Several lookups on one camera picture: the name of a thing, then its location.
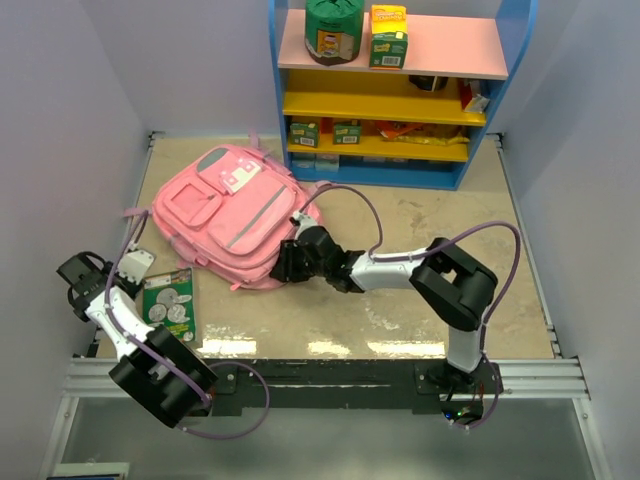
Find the green coin book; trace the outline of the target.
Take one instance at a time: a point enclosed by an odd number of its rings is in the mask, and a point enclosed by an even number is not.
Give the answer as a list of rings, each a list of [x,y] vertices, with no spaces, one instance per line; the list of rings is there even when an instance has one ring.
[[[142,290],[142,318],[152,327],[164,326],[185,344],[197,340],[191,268],[146,277]]]

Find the pink student backpack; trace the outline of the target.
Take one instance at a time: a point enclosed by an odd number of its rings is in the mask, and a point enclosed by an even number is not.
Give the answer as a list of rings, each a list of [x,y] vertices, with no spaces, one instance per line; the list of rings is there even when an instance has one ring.
[[[165,183],[148,212],[188,265],[209,270],[232,289],[272,290],[280,243],[294,237],[302,211],[323,220],[311,202],[321,183],[301,185],[255,133],[246,146],[218,145]]]

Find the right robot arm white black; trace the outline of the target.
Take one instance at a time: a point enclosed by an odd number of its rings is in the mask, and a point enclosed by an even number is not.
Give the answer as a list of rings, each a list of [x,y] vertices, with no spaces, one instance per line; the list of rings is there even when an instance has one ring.
[[[416,291],[449,327],[446,364],[432,381],[459,393],[480,382],[482,320],[498,279],[455,243],[439,237],[424,251],[376,258],[364,250],[345,250],[326,228],[312,226],[280,242],[270,277],[299,283],[315,276],[341,293]]]

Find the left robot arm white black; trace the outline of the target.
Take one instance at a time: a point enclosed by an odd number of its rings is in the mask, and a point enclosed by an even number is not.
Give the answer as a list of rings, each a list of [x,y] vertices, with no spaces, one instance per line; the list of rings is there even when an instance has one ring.
[[[154,256],[129,251],[116,262],[84,251],[65,261],[58,275],[69,285],[75,315],[98,325],[111,340],[117,363],[110,378],[164,425],[211,407],[217,376],[166,327],[146,324],[135,298]]]

